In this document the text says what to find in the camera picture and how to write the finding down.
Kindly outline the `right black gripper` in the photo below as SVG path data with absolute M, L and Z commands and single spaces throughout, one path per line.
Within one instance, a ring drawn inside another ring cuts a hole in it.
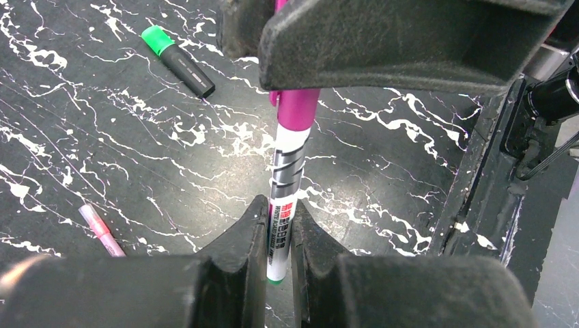
M 510 90 L 480 115 L 428 252 L 488 256 L 535 297 L 561 201 L 578 170 L 578 42 L 542 44 Z

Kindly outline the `silver pen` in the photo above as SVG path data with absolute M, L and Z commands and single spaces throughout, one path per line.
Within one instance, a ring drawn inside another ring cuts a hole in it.
M 310 129 L 292 131 L 277 126 L 268 213 L 266 277 L 280 284 L 286 276 L 292 239 L 292 220 L 306 160 Z

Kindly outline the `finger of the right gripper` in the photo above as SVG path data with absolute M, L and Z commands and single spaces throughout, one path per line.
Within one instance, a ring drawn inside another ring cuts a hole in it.
M 262 31 L 274 15 L 274 0 L 220 0 L 216 43 L 229 58 L 257 56 Z
M 265 25 L 265 90 L 509 89 L 571 1 L 289 1 Z

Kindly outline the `pink pen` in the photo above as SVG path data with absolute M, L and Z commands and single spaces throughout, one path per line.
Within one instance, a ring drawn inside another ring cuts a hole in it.
M 126 255 L 91 204 L 82 205 L 79 208 L 79 212 L 111 256 L 124 257 Z

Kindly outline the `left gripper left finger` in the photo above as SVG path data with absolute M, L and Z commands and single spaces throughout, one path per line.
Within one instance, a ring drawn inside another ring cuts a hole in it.
M 190 255 L 41 260 L 10 291 L 2 327 L 263 327 L 268 200 Z

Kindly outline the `magenta pen cap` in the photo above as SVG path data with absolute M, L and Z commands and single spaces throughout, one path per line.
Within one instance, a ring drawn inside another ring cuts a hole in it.
M 271 91 L 270 103 L 277 108 L 279 125 L 289 131 L 305 131 L 315 119 L 321 89 Z

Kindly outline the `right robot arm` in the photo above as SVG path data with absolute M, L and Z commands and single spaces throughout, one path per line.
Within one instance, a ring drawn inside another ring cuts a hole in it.
M 464 151 L 424 136 L 424 151 L 384 132 L 365 133 L 382 148 L 374 161 L 412 186 L 440 188 L 431 215 L 409 197 L 394 200 L 392 183 L 369 189 L 412 215 L 408 244 L 393 233 L 344 232 L 345 246 L 379 254 L 494 256 L 533 298 L 544 246 L 516 229 L 555 220 L 555 193 L 539 194 L 534 177 L 556 161 L 554 134 L 578 115 L 578 71 L 564 68 L 578 44 L 577 1 L 221 1 L 217 44 L 229 57 L 257 56 L 268 91 L 294 87 L 388 87 L 417 90 L 425 105 L 394 96 L 391 108 L 416 109 L 432 124 L 465 128 Z

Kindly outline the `black green highlighter pen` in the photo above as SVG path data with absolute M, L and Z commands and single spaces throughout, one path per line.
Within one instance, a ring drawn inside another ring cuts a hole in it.
M 207 98 L 215 91 L 212 80 L 178 45 L 167 48 L 159 58 L 198 98 Z

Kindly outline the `small pink pen cap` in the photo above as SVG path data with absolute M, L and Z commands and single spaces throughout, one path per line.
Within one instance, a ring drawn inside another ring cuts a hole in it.
M 91 204 L 82 205 L 79 208 L 79 212 L 98 238 L 102 238 L 104 235 L 111 233 L 105 222 Z

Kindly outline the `green highlighter cap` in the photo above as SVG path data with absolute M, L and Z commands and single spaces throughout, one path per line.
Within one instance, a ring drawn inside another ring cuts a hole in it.
M 175 42 L 158 25 L 149 26 L 147 29 L 142 31 L 141 39 L 159 57 L 163 51 L 175 44 Z

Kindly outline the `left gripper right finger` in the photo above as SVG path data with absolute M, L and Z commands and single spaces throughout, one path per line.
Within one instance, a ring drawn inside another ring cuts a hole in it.
M 297 327 L 536 327 L 516 277 L 481 256 L 357 256 L 302 202 L 292 226 Z

